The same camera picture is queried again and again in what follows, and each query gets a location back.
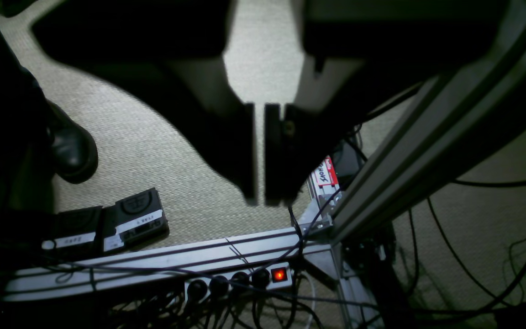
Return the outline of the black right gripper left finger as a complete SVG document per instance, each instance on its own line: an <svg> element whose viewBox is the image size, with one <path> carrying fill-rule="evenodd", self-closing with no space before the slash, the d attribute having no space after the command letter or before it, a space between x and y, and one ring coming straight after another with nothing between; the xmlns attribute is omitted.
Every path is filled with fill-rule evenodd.
<svg viewBox="0 0 526 329"><path fill-rule="evenodd" d="M32 32L56 62L120 88L168 121L257 204L254 106L228 81L233 0L63 0Z"/></svg>

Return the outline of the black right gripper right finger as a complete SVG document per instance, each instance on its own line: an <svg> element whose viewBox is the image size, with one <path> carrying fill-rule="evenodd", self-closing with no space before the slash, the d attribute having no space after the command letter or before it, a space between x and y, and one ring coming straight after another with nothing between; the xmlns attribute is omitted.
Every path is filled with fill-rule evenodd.
<svg viewBox="0 0 526 329"><path fill-rule="evenodd" d="M290 204L365 115L482 57L505 0L295 0L305 53L295 99L265 105L265 200Z"/></svg>

